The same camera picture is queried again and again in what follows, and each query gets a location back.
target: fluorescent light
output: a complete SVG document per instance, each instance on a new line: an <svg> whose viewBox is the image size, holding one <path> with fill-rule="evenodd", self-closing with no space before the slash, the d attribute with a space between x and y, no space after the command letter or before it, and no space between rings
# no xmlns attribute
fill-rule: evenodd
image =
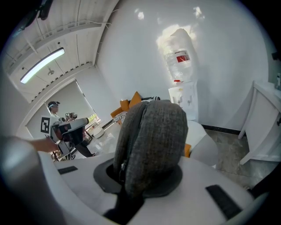
<svg viewBox="0 0 281 225"><path fill-rule="evenodd" d="M57 57L61 56L65 53L65 50L61 47L56 51L53 51L45 58L41 59L38 63L36 63L22 78L21 83L27 83L31 77L33 77L39 70L41 70L45 65L49 62L55 60Z"/></svg>

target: ceiling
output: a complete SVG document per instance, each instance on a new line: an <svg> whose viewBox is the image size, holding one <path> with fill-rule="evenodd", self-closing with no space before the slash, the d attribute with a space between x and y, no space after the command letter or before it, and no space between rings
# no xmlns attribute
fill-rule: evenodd
<svg viewBox="0 0 281 225"><path fill-rule="evenodd" d="M117 2L54 0L46 20L36 18L29 27L11 37L2 66L29 103L60 76L95 60L105 27L102 22L108 20ZM64 55L42 68L26 84L20 82L32 66L60 47L64 48ZM48 75L49 69L54 71L53 75Z"/></svg>

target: white cabinet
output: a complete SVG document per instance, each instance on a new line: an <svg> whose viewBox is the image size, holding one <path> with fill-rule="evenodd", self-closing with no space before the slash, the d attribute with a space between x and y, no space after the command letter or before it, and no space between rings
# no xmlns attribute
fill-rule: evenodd
<svg viewBox="0 0 281 225"><path fill-rule="evenodd" d="M254 92L251 107L238 136L247 134L249 153L240 161L243 165L249 159L281 161L281 99L274 92L274 84L253 82Z"/></svg>

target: person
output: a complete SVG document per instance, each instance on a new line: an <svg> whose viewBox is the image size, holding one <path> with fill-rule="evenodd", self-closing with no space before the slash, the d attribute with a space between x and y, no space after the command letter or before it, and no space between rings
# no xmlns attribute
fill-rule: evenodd
<svg viewBox="0 0 281 225"><path fill-rule="evenodd" d="M57 115L57 112L58 112L58 105L59 105L59 104L60 104L59 102L49 102L49 103L48 103L48 109L49 109L49 111L50 111L50 113L51 113L51 116L57 118L58 121L59 121L59 119L60 119L60 116ZM78 150L78 152L80 152L80 153L81 153L83 156L85 156L85 157L92 157L92 156L95 156L95 153L92 154L92 153L89 151L89 149L87 148L87 146L86 146L85 144L83 144L83 143L80 143L80 144L76 145L75 148Z"/></svg>

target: floor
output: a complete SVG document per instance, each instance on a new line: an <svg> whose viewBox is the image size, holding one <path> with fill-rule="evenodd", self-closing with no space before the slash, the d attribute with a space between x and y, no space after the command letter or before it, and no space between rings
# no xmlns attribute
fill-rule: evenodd
<svg viewBox="0 0 281 225"><path fill-rule="evenodd" d="M105 129L104 135L100 138L94 138L87 146L91 153L97 153L98 155L115 152L117 146L117 140L119 136L121 126L118 123L112 123ZM85 158L78 151L74 154L75 159Z"/></svg>
<svg viewBox="0 0 281 225"><path fill-rule="evenodd" d="M247 138L241 140L237 135L206 130L218 146L216 169L244 188L252 188L265 178L278 162L249 160L244 165L239 161L249 152Z"/></svg>
<svg viewBox="0 0 281 225"><path fill-rule="evenodd" d="M91 153L106 154L114 152L120 132L120 125L113 123L105 129L105 134L91 141L88 149ZM237 135L206 130L207 134L218 146L218 164L216 169L232 181L244 188L252 188L265 178L276 166L277 162L250 160L244 165L239 161L249 152L247 138L238 139ZM85 158L79 152L75 159Z"/></svg>

